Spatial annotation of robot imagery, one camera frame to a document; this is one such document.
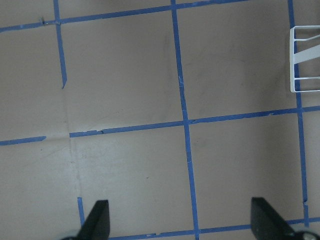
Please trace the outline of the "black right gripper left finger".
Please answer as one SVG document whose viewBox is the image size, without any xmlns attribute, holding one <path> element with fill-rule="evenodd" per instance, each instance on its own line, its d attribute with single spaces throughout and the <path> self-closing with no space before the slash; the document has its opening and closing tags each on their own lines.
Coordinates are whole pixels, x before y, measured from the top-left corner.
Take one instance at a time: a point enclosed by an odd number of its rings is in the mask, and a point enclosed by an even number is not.
<svg viewBox="0 0 320 240">
<path fill-rule="evenodd" d="M 80 228 L 78 240 L 108 240 L 110 236 L 110 210 L 108 200 L 97 200 Z"/>
</svg>

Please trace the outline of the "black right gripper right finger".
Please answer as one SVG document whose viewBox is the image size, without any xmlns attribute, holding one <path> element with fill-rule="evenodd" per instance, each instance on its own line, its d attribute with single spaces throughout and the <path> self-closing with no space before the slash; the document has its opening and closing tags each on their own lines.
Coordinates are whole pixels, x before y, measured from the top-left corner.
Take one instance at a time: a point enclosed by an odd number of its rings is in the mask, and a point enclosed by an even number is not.
<svg viewBox="0 0 320 240">
<path fill-rule="evenodd" d="M 256 240 L 294 240 L 296 232 L 263 198 L 252 197 L 250 229 Z"/>
</svg>

